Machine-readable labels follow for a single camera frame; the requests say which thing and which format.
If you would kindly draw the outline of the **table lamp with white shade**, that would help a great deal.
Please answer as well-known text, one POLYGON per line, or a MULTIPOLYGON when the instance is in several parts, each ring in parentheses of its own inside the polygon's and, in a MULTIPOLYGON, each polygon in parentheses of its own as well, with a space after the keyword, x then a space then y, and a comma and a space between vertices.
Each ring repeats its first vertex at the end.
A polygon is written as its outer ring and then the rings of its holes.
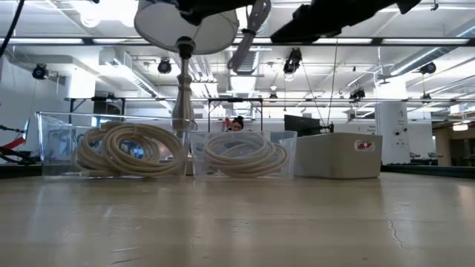
POLYGON ((173 129, 183 136, 186 123, 194 118, 191 106, 189 63, 193 55, 209 55, 229 47, 238 32, 235 10, 206 17, 199 25, 189 24, 177 9, 177 0, 140 0, 134 28, 148 43, 177 53, 180 74, 172 111, 173 129))

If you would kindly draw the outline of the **black computer monitor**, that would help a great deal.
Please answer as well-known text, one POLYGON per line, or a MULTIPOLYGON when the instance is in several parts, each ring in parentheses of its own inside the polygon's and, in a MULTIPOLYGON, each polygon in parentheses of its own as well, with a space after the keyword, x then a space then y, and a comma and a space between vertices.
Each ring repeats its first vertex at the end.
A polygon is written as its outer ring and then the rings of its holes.
POLYGON ((295 131, 298 137, 314 136, 322 134, 323 130, 332 134, 334 132, 334 124, 331 122, 329 125, 324 126, 320 123, 320 119, 285 115, 284 129, 286 131, 295 131))

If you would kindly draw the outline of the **person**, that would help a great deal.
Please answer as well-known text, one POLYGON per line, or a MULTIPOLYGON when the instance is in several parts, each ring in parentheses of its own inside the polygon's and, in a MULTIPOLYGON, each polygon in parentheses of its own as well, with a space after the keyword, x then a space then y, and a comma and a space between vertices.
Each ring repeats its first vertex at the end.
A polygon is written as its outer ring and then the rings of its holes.
POLYGON ((226 131, 227 132, 242 131, 243 128, 244 128, 243 117, 242 116, 237 116, 232 120, 231 125, 226 129, 226 131))

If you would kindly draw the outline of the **white round column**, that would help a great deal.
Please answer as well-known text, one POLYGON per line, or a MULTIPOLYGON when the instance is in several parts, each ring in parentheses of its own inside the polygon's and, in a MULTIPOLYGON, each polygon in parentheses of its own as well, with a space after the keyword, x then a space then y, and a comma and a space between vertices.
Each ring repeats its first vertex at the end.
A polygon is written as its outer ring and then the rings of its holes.
POLYGON ((405 102, 382 102, 376 106, 376 133, 382 136, 383 165, 410 163, 405 102))

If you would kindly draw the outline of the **grey white opaque bin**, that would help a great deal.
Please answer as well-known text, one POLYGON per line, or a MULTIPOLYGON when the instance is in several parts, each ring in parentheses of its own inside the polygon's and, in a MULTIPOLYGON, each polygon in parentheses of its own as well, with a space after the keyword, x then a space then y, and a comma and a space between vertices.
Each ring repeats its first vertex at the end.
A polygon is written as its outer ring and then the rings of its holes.
POLYGON ((380 174, 383 137, 326 133, 297 138, 294 175, 324 179, 367 179, 380 174))

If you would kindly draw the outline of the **small clear plastic bin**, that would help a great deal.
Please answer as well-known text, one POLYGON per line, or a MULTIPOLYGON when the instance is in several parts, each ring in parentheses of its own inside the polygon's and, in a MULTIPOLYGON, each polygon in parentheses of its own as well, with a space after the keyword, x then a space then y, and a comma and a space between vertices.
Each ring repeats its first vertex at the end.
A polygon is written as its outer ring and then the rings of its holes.
POLYGON ((297 133, 230 131, 193 133, 195 177, 292 179, 297 133))

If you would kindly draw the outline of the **long ceiling light bar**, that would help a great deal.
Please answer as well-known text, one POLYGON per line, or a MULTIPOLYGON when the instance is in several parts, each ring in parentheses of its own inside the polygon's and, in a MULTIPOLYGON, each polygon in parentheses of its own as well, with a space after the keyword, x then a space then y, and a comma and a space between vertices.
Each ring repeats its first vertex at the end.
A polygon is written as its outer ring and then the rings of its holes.
MULTIPOLYGON (((145 39, 139 37, 128 38, 92 38, 92 37, 13 37, 9 45, 19 46, 151 46, 145 39)), ((374 37, 374 38, 323 38, 313 43, 272 43, 270 38, 257 37, 252 46, 350 46, 350 47, 475 47, 475 37, 456 38, 396 38, 396 37, 374 37)))

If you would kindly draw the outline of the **red and black object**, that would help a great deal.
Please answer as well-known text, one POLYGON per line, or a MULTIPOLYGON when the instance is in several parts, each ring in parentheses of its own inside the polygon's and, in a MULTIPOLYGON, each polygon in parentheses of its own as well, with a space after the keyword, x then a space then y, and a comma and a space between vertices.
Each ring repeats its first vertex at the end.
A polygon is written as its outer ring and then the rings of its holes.
POLYGON ((3 159, 6 163, 17 165, 36 164, 36 160, 31 156, 31 151, 16 151, 17 147, 26 144, 29 126, 29 119, 26 120, 23 128, 10 128, 5 125, 0 125, 0 131, 12 131, 18 134, 13 141, 5 145, 0 145, 0 159, 3 159))

